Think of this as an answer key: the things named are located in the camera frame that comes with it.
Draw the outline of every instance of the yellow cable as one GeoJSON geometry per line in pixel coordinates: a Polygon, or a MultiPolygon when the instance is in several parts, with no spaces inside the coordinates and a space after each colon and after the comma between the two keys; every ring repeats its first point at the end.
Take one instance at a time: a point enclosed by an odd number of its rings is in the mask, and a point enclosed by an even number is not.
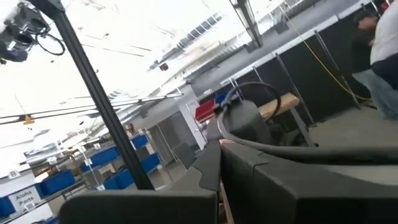
{"type": "Polygon", "coordinates": [[[24,122],[24,125],[35,123],[35,121],[32,120],[32,118],[26,113],[24,107],[22,106],[22,104],[21,104],[20,101],[18,100],[18,97],[17,97],[16,94],[15,94],[15,99],[17,100],[19,106],[21,107],[22,111],[23,111],[24,114],[25,114],[25,122],[24,122]]]}
{"type": "Polygon", "coordinates": [[[297,28],[294,26],[293,22],[290,20],[290,18],[288,17],[288,15],[286,14],[286,12],[284,10],[282,10],[283,14],[285,14],[286,18],[289,20],[290,24],[292,25],[293,29],[296,31],[296,33],[298,34],[298,36],[303,40],[303,43],[305,44],[305,46],[307,46],[307,49],[309,49],[309,51],[311,52],[311,54],[316,58],[316,60],[318,60],[318,62],[322,65],[322,67],[328,72],[328,74],[337,82],[337,84],[339,84],[340,87],[342,87],[342,89],[344,89],[347,93],[349,93],[350,95],[354,95],[355,97],[357,97],[358,99],[361,100],[371,100],[370,98],[365,98],[362,96],[358,96],[355,93],[353,93],[352,91],[349,91],[345,86],[343,86],[339,80],[337,80],[337,78],[329,71],[329,69],[326,67],[326,65],[319,59],[319,57],[316,55],[316,53],[311,49],[311,47],[307,44],[307,42],[304,40],[304,38],[301,36],[301,33],[297,30],[297,28]]]}

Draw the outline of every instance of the white shirt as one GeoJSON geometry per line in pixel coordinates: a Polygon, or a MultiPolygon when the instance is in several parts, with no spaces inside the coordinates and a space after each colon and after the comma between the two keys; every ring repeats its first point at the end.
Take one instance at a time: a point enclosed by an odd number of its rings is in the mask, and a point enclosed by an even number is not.
{"type": "Polygon", "coordinates": [[[371,53],[371,65],[398,53],[398,1],[380,18],[371,53]]]}

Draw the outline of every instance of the wooden board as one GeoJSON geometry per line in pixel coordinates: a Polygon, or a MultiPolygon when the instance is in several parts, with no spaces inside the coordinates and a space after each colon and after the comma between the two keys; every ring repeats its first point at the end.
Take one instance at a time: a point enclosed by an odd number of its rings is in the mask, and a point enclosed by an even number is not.
{"type": "MultiPolygon", "coordinates": [[[[280,104],[280,109],[276,115],[286,112],[300,103],[300,100],[291,93],[283,95],[281,97],[281,100],[282,102],[280,104]]],[[[268,119],[273,114],[276,106],[277,106],[277,100],[272,100],[271,102],[260,106],[259,111],[261,116],[264,119],[268,119]]]]}

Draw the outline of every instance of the person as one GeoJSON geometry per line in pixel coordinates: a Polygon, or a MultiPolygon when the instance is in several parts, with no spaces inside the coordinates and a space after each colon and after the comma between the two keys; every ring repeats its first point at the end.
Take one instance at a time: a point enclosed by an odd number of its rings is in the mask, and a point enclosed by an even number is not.
{"type": "Polygon", "coordinates": [[[371,65],[376,75],[398,90],[398,2],[394,1],[376,27],[371,65]]]}
{"type": "Polygon", "coordinates": [[[377,26],[377,17],[361,11],[354,17],[355,30],[351,39],[353,78],[370,92],[373,103],[384,119],[398,119],[398,92],[394,91],[371,69],[371,51],[377,26]]]}

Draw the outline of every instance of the pipe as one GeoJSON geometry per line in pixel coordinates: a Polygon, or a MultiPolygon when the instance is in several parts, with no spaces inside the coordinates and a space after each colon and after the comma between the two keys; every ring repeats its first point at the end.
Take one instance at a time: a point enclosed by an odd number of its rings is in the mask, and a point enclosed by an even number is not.
{"type": "Polygon", "coordinates": [[[155,60],[149,67],[148,71],[157,68],[159,65],[163,64],[167,60],[174,59],[184,53],[185,49],[192,45],[197,39],[199,39],[203,34],[209,31],[214,25],[216,25],[223,16],[218,13],[213,14],[205,21],[203,21],[199,26],[192,29],[184,38],[180,39],[177,45],[169,50],[166,54],[161,56],[159,60],[155,60]]]}

